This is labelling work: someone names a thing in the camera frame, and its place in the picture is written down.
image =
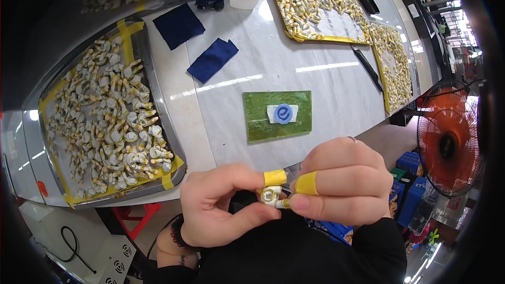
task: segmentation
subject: red stool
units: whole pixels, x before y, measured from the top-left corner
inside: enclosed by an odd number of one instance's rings
[[[119,223],[121,223],[126,233],[130,236],[131,240],[135,240],[140,231],[144,228],[145,224],[147,224],[148,221],[151,219],[151,217],[153,217],[154,213],[159,211],[161,208],[160,203],[143,204],[142,206],[145,209],[144,217],[137,217],[137,216],[131,217],[130,206],[112,207],[112,212],[114,212],[114,215],[116,215]],[[139,222],[135,226],[135,228],[132,231],[130,231],[126,227],[123,220],[138,220]]]

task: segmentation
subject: hand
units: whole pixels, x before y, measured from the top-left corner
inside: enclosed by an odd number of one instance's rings
[[[228,213],[235,191],[255,191],[264,186],[262,173],[238,163],[190,174],[181,186],[182,239],[193,247],[224,246],[257,226],[281,218],[278,209],[259,202]]]
[[[363,142],[336,138],[314,148],[301,163],[300,177],[291,183],[291,190],[296,192],[289,205],[298,215],[316,220],[373,224],[390,217],[392,184],[393,177],[381,155]],[[311,194],[318,195],[299,193],[314,187]]]

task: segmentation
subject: blue stamp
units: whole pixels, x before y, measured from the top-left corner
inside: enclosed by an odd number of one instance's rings
[[[293,109],[286,103],[275,108],[274,121],[276,123],[287,124],[293,118]]]

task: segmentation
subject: bracelet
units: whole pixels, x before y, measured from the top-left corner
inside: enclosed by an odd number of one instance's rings
[[[192,247],[184,242],[181,236],[181,227],[184,223],[184,216],[182,214],[172,223],[170,227],[170,236],[172,237],[172,241],[179,247],[185,250],[195,250],[199,251],[201,247]]]

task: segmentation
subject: fan grill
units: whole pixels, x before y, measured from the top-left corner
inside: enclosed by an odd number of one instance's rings
[[[460,88],[458,83],[440,84],[430,95]],[[468,98],[468,92],[426,98],[422,109],[426,112],[418,120],[417,139],[426,177],[440,194],[450,198],[468,192],[482,170],[477,102]]]

